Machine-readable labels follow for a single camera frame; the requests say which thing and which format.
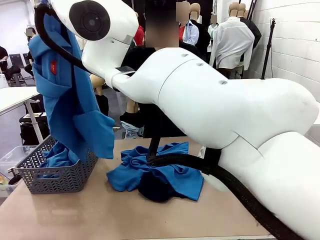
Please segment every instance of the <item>white shirt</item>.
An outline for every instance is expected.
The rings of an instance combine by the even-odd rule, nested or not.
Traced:
[[[246,24],[231,16],[217,27],[213,39],[211,66],[216,59],[217,69],[234,69],[240,65],[244,54],[243,66],[244,70],[248,70],[255,36]]]
[[[214,35],[215,35],[215,32],[216,32],[217,28],[218,28],[217,24],[216,25],[211,24],[208,27],[208,33],[209,33],[209,35],[211,37],[211,41],[210,41],[208,49],[207,49],[208,53],[211,53],[211,51],[212,51],[212,40],[214,40]]]

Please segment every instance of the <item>tripod stand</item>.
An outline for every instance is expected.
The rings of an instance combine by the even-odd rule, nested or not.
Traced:
[[[271,23],[271,26],[270,26],[270,36],[269,36],[268,44],[267,44],[267,46],[266,46],[266,53],[265,53],[263,70],[262,70],[262,76],[261,76],[261,79],[262,79],[262,80],[266,79],[266,78],[265,78],[265,76],[266,76],[266,69],[267,69],[267,64],[268,64],[268,58],[269,58],[270,49],[271,49],[271,46],[272,46],[272,36],[273,36],[273,34],[274,34],[275,26],[276,26],[276,20],[275,20],[275,19],[272,19],[272,23]]]

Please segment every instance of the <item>crumpled blue shirt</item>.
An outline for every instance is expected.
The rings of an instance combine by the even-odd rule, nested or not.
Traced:
[[[158,155],[188,154],[189,143],[171,143],[157,150]],[[135,149],[121,152],[122,164],[107,172],[108,182],[119,192],[133,191],[139,184],[144,173],[150,172],[160,178],[165,184],[194,201],[199,199],[204,177],[199,170],[181,165],[152,167],[147,162],[148,148],[137,146]]]

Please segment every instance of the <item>red logo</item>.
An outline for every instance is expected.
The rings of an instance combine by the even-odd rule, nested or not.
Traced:
[[[57,60],[51,62],[51,72],[54,75],[57,75]]]

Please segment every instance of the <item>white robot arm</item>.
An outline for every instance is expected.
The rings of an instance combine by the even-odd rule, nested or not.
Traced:
[[[309,91],[278,78],[227,80],[181,48],[155,52],[129,77],[119,67],[138,29],[130,7],[121,0],[51,4],[89,41],[88,70],[130,99],[156,104],[203,146],[222,149],[221,167],[298,235],[320,239],[320,148],[304,137],[319,110]]]

